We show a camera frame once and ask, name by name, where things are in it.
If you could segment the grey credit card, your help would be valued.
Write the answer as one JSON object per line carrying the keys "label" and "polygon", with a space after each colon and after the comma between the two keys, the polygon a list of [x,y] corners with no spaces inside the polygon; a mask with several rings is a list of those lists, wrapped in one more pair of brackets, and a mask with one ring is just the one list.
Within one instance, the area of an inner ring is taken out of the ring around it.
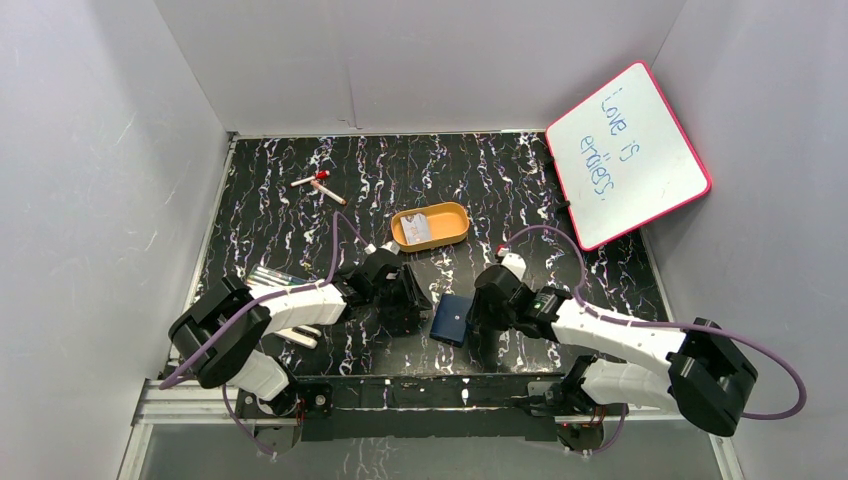
{"label": "grey credit card", "polygon": [[432,240],[428,218],[422,212],[402,215],[400,225],[405,242],[409,246]]}

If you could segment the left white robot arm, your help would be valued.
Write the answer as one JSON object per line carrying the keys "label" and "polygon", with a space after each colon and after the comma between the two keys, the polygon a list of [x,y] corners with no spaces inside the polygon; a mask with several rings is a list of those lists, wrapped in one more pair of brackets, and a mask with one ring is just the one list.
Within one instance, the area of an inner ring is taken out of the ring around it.
{"label": "left white robot arm", "polygon": [[287,369],[259,351],[261,340],[284,329],[334,325],[373,307],[379,322],[416,323],[432,303],[410,265],[378,248],[330,280],[286,287],[249,286],[221,279],[186,310],[168,337],[204,389],[232,385],[254,394],[275,416],[294,411],[299,391]]}

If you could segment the white marker pen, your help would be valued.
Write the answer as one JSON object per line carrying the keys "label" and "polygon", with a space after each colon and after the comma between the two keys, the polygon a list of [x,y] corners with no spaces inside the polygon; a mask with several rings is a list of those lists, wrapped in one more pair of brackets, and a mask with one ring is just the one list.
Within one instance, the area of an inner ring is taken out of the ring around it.
{"label": "white marker pen", "polygon": [[310,185],[315,190],[319,191],[320,193],[322,193],[326,197],[330,198],[334,202],[336,202],[340,205],[346,205],[347,204],[347,201],[344,198],[342,198],[340,195],[336,194],[335,192],[331,191],[328,187],[324,186],[321,182],[319,182],[317,180],[312,180],[310,182]]}

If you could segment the colourful marker pen set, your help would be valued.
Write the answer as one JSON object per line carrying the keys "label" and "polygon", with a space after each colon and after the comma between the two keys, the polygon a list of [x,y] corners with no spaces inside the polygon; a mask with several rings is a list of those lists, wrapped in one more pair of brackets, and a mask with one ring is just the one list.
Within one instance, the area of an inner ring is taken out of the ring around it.
{"label": "colourful marker pen set", "polygon": [[306,285],[309,281],[263,265],[254,265],[244,283],[248,287],[291,288]]}

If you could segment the pink framed whiteboard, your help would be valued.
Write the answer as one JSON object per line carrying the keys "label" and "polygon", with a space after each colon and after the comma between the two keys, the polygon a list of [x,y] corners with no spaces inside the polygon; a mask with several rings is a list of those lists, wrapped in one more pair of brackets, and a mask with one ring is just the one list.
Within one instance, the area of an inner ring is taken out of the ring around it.
{"label": "pink framed whiteboard", "polygon": [[585,251],[707,194],[712,179],[649,65],[637,61],[550,124],[545,138]]}

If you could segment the red capped marker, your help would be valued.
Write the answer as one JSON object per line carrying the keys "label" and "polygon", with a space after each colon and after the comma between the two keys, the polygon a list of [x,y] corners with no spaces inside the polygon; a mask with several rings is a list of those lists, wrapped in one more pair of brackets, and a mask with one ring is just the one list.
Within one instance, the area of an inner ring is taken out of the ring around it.
{"label": "red capped marker", "polygon": [[320,170],[320,171],[316,172],[315,174],[313,174],[311,176],[304,177],[304,178],[301,178],[301,179],[298,179],[298,180],[291,182],[290,187],[295,188],[295,187],[299,187],[299,186],[304,185],[304,184],[308,184],[312,181],[322,180],[322,179],[327,178],[329,175],[330,175],[330,172],[328,170]]}

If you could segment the navy blue card holder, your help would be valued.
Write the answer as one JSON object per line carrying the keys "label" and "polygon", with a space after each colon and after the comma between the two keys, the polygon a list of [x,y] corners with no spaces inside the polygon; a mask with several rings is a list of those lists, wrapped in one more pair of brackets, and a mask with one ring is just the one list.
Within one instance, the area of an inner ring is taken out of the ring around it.
{"label": "navy blue card holder", "polygon": [[472,299],[469,297],[443,293],[436,306],[429,337],[453,347],[462,347],[467,337],[467,315],[471,306]]}

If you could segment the white whiteboard eraser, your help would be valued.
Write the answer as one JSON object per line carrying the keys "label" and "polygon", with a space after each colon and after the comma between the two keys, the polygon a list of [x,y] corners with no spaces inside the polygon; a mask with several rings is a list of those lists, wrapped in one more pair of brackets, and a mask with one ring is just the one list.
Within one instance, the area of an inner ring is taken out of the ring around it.
{"label": "white whiteboard eraser", "polygon": [[275,332],[275,335],[285,341],[307,349],[315,349],[318,341],[323,337],[320,330],[307,325],[280,329]]}

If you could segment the orange oval tray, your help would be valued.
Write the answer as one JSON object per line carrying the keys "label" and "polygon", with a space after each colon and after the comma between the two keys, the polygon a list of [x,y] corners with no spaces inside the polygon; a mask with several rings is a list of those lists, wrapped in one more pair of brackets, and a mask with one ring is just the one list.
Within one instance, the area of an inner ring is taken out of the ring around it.
{"label": "orange oval tray", "polygon": [[[409,246],[406,244],[400,225],[400,217],[415,212],[424,213],[429,221],[432,240]],[[396,213],[390,221],[392,238],[405,253],[432,250],[464,241],[470,229],[470,219],[466,209],[456,202],[443,202],[426,207],[414,208]]]}

